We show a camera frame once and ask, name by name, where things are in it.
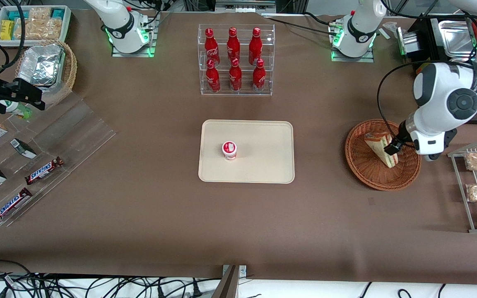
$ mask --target red bottle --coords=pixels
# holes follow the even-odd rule
[[[218,92],[220,90],[220,78],[218,77],[218,70],[214,67],[213,60],[207,60],[206,76],[210,91],[212,93]]]
[[[229,87],[233,91],[240,91],[242,88],[242,70],[239,67],[239,60],[237,58],[231,61],[231,68],[229,69]]]
[[[227,40],[227,56],[229,61],[238,59],[240,62],[240,41],[237,38],[237,29],[235,27],[229,28],[229,39]]]
[[[248,61],[255,65],[263,52],[263,41],[261,40],[261,29],[253,28],[253,37],[250,41],[250,57]]]
[[[262,58],[257,60],[257,67],[253,70],[253,91],[261,93],[265,87],[265,62]]]
[[[218,42],[214,39],[214,34],[211,28],[206,29],[206,43],[205,43],[207,59],[214,62],[214,66],[220,64],[220,56],[218,56]]]

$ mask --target basket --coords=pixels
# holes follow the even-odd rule
[[[398,125],[388,121],[397,134]],[[421,171],[421,156],[415,149],[404,146],[397,153],[399,163],[388,168],[364,141],[368,132],[387,132],[382,119],[372,119],[356,125],[345,143],[345,157],[354,175],[371,188],[385,191],[401,190],[409,186]]]
[[[66,98],[71,93],[72,87],[75,83],[76,79],[76,57],[74,53],[71,51],[70,46],[68,46],[66,43],[61,42],[59,40],[42,40],[39,41],[38,46],[48,46],[52,45],[53,43],[61,46],[64,48],[64,51],[66,53],[66,57],[64,59],[64,68],[62,72],[62,78],[61,81],[63,82],[62,88],[56,92],[56,93],[46,93],[42,95],[42,100],[45,102],[47,105],[54,106],[55,104],[59,103],[61,100]],[[23,62],[23,57],[24,53],[21,54],[21,57],[19,58],[17,62],[17,68],[16,68],[16,76],[19,72],[19,68],[21,67],[21,62]]]

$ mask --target snickers bar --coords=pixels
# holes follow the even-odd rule
[[[43,177],[47,176],[49,173],[53,172],[55,168],[58,168],[59,166],[63,164],[64,162],[60,159],[60,156],[51,160],[48,164],[46,164],[45,166],[42,166],[36,172],[25,177],[25,181],[27,182],[27,185],[31,185],[32,183],[42,179]]]
[[[19,207],[26,199],[32,197],[32,194],[28,189],[23,188],[17,196],[15,196],[10,202],[6,203],[0,209],[0,220],[7,215],[12,209]]]

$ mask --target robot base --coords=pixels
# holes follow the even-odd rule
[[[329,32],[335,32],[336,34],[339,33],[339,24],[343,22],[343,19],[337,19],[335,22],[333,22],[333,26],[329,26]],[[337,49],[335,46],[333,46],[334,42],[334,36],[329,36],[329,40],[331,42],[331,61],[334,62],[369,62],[373,63],[375,62],[374,56],[373,56],[373,47],[371,47],[367,52],[358,58],[353,58],[353,57],[348,57],[346,55],[343,55],[339,49]]]

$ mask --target brown table surface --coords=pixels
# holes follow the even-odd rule
[[[310,18],[286,20],[326,29]],[[347,132],[379,117],[377,85],[401,64],[395,38],[377,38],[375,63],[331,62],[324,34],[276,23],[273,96],[218,98],[200,95],[199,23],[272,21],[176,13],[159,28],[154,58],[111,58],[97,14],[74,11],[74,90],[117,134],[19,221],[0,227],[0,258],[51,273],[217,277],[222,264],[236,263],[256,279],[477,283],[477,234],[467,233],[449,158],[423,162],[415,183],[398,192],[367,188],[345,162]],[[416,108],[411,72],[383,87],[392,121]],[[289,121],[295,180],[200,181],[207,119]],[[454,147],[475,141],[477,126],[464,125]]]

